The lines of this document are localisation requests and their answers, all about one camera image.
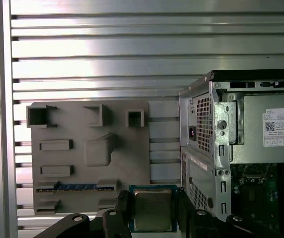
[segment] motherboard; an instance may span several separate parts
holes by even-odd
[[[276,164],[231,166],[232,212],[279,229]]]

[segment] power supply unit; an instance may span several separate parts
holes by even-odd
[[[211,71],[179,96],[182,185],[195,207],[284,233],[284,70]]]

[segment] power supply vent grille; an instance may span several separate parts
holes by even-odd
[[[212,119],[209,118],[211,110],[210,98],[197,101],[197,141],[199,149],[210,152],[209,137],[212,136]]]
[[[195,209],[207,210],[207,198],[194,183],[190,185],[190,200]]]

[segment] silver panel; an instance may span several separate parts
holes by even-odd
[[[0,238],[17,237],[11,64],[10,5],[0,0]]]
[[[196,208],[207,209],[220,220],[226,221],[231,214],[231,174],[222,170],[220,175],[209,164],[209,157],[190,147],[182,147],[181,152],[187,155],[187,195],[192,203]],[[208,198],[212,200],[213,207],[208,206]]]
[[[251,55],[236,57],[228,55],[210,57],[204,54],[200,58],[193,57],[190,59],[185,56],[169,59],[171,57],[167,56],[165,57],[166,59],[20,61],[13,63],[13,78],[194,75],[193,79],[195,81],[198,75],[205,74],[212,69],[284,68],[284,54],[281,56],[271,55],[269,57],[266,54],[272,54],[270,51],[263,52],[263,54],[265,56]]]
[[[150,139],[179,138],[179,122],[150,122]]]
[[[244,145],[233,146],[232,164],[284,162],[284,146],[263,146],[262,114],[269,108],[284,108],[284,95],[244,97]]]
[[[150,159],[152,161],[156,160],[174,160],[180,158],[180,151],[151,151]]]
[[[244,25],[244,27],[240,26],[240,30],[244,31],[246,27],[263,27],[264,29],[268,29],[271,26],[276,27],[275,32],[277,32],[277,25],[284,24],[284,15],[155,15],[155,16],[147,16],[147,15],[122,15],[122,16],[87,16],[87,17],[68,17],[65,15],[64,17],[52,18],[47,16],[45,18],[20,18],[12,20],[12,29],[46,29],[49,28],[92,28],[92,25],[95,28],[106,28],[110,26],[125,26],[127,27],[145,27],[150,25],[161,25],[161,29],[163,27],[174,27],[174,25],[178,25],[181,27],[185,24],[193,25],[193,26],[203,26],[209,27],[212,26],[221,26],[221,27],[232,27],[238,25]]]
[[[258,0],[246,2],[244,0],[226,0],[219,3],[217,0],[196,2],[186,0],[176,4],[175,0],[144,0],[126,2],[123,0],[12,0],[12,14],[81,14],[81,13],[160,13],[160,12],[284,12],[284,2],[273,1],[264,7]]]
[[[31,152],[23,105],[44,100],[122,97],[162,101],[166,100],[163,97],[173,96],[169,98],[171,104],[150,103],[154,123],[150,148],[177,151],[180,135],[177,106],[170,110],[170,105],[175,104],[173,101],[181,88],[212,69],[284,68],[284,2],[280,0],[271,4],[260,0],[222,3],[218,0],[12,0],[11,12],[8,2],[0,0],[0,198],[10,195],[10,200],[4,200],[7,210],[16,209],[15,178],[8,183],[7,176],[1,176],[15,175],[14,159],[19,168],[16,179],[23,187],[19,188],[22,190],[18,192],[18,203],[32,208],[31,197],[24,190],[30,189],[24,188],[30,185],[25,183],[28,176],[24,171],[30,166]],[[11,30],[15,57],[13,85]],[[15,158],[10,139],[13,118]],[[180,165],[168,162],[171,160],[151,165],[152,179],[164,183],[180,180]],[[17,236],[15,220],[16,212],[4,213],[1,205],[0,231],[6,233],[3,237]],[[43,229],[35,228],[36,220],[31,214],[19,236],[32,237]],[[15,232],[8,233],[3,224]]]
[[[13,57],[283,54],[284,36],[140,37],[28,40],[12,43]]]
[[[180,163],[151,165],[151,178],[153,181],[180,180]]]
[[[150,143],[150,151],[170,151],[170,150],[180,150],[179,142],[171,143]]]

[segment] gray plastic panel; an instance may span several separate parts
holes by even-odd
[[[117,191],[130,184],[150,183],[147,100],[39,102],[33,108],[55,108],[41,123],[57,125],[31,127],[35,214],[41,201],[53,200],[61,201],[57,212],[97,211],[100,201],[117,198]],[[128,112],[139,112],[139,126],[126,127]],[[113,191],[37,192],[53,180]]]

